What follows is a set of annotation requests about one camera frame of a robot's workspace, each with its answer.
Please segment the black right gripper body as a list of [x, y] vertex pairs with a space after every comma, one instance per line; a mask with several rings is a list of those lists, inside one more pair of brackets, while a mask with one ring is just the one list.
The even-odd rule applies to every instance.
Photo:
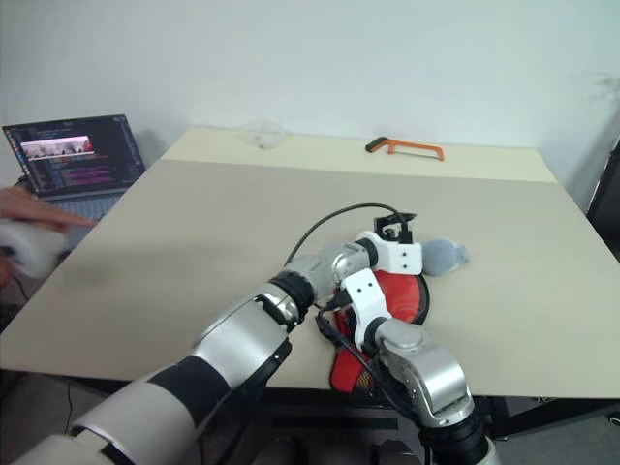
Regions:
[[316, 307], [316, 323], [322, 336], [330, 342], [338, 342], [342, 338], [354, 341], [357, 321], [352, 301], [345, 291], [334, 291], [325, 305]]

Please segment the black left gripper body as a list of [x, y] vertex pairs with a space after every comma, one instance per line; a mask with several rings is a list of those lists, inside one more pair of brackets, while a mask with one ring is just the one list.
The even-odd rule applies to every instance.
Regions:
[[413, 233], [410, 226], [416, 217], [416, 213], [398, 211], [387, 216], [376, 217], [374, 219], [374, 233], [385, 241], [412, 243]]

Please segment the person's bare hand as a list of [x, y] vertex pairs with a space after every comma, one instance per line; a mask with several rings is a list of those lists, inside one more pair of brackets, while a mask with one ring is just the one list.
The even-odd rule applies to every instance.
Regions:
[[69, 227], [92, 228], [96, 222], [39, 201], [21, 187], [1, 189], [1, 218], [63, 232]]

